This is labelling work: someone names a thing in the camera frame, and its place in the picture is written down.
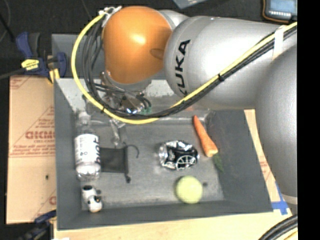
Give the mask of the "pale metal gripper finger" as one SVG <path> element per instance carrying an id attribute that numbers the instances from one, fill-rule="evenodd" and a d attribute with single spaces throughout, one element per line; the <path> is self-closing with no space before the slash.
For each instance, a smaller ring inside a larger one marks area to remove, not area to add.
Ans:
<path id="1" fill-rule="evenodd" d="M 125 124 L 115 120 L 115 145 L 123 146 L 124 145 L 124 130 Z"/>
<path id="2" fill-rule="evenodd" d="M 117 146 L 117 125 L 115 124 L 115 121 L 113 119 L 110 119 L 109 123 L 112 131 L 111 142 L 113 143 L 114 146 Z"/>

